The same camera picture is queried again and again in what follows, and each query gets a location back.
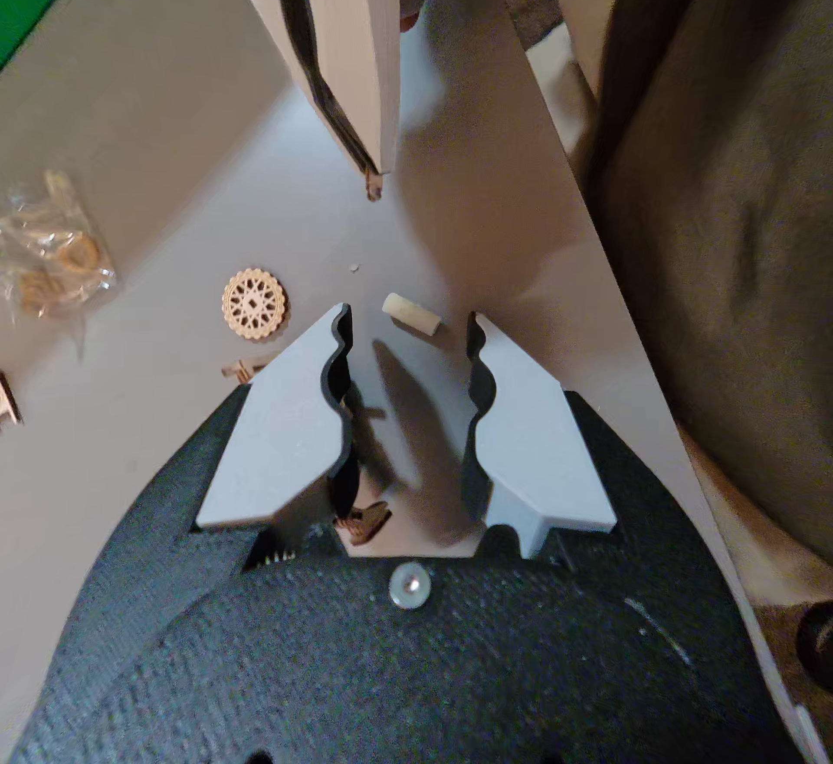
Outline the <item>person's olive trousers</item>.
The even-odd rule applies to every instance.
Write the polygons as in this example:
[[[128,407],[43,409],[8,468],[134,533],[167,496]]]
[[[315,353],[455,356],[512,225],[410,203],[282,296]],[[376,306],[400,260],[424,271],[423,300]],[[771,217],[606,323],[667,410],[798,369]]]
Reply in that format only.
[[[673,414],[831,564],[832,0],[615,0],[588,206]]]

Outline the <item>clear bag of wooden parts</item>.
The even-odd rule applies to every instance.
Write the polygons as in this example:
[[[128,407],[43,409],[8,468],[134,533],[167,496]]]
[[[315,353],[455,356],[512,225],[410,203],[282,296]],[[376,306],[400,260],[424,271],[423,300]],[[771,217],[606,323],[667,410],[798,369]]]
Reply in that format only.
[[[2,199],[2,320],[52,324],[79,353],[88,320],[118,290],[120,276],[68,174],[43,171]]]

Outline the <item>zigzag wooden piece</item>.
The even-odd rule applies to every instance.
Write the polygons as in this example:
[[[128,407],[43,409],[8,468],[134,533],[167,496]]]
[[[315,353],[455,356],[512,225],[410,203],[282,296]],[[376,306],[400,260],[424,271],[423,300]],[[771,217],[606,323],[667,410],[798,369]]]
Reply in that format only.
[[[235,379],[238,384],[249,384],[253,378],[274,361],[281,351],[270,351],[258,355],[247,356],[224,365],[221,373],[225,379]]]

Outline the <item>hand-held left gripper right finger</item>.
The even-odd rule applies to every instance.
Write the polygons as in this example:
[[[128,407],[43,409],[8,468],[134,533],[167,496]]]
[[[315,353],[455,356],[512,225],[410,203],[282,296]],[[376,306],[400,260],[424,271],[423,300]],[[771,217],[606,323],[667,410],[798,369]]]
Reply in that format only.
[[[466,325],[475,414],[462,460],[462,505],[486,529],[515,532],[537,557],[554,529],[610,533],[617,514],[561,382],[484,313]]]

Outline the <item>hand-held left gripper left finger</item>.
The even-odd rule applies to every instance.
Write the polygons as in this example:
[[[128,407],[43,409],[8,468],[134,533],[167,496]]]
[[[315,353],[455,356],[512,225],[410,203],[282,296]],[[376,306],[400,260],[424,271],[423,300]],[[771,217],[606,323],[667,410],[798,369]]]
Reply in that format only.
[[[350,515],[360,479],[345,405],[352,344],[351,307],[337,304],[253,378],[198,529],[273,527],[294,546],[313,524]]]

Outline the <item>black chair caster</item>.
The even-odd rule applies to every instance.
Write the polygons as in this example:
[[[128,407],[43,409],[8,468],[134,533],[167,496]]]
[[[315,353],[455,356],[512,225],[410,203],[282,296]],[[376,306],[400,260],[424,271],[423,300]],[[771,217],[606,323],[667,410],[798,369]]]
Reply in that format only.
[[[832,694],[832,600],[807,609],[797,628],[796,648],[812,681]]]

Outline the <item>white cylinder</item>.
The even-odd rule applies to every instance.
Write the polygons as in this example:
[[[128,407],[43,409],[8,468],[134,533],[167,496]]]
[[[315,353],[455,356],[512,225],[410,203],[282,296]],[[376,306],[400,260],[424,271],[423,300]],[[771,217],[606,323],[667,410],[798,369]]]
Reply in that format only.
[[[394,292],[387,295],[382,310],[394,322],[428,337],[435,336],[443,323],[436,313]]]

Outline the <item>round wooden wheel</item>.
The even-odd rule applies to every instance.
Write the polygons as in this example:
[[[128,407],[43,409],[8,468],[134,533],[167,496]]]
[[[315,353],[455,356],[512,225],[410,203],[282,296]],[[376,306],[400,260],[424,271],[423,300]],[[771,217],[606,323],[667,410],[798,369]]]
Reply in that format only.
[[[223,291],[224,321],[235,335],[263,342],[283,325],[288,299],[281,283],[268,271],[247,268],[235,274]]]

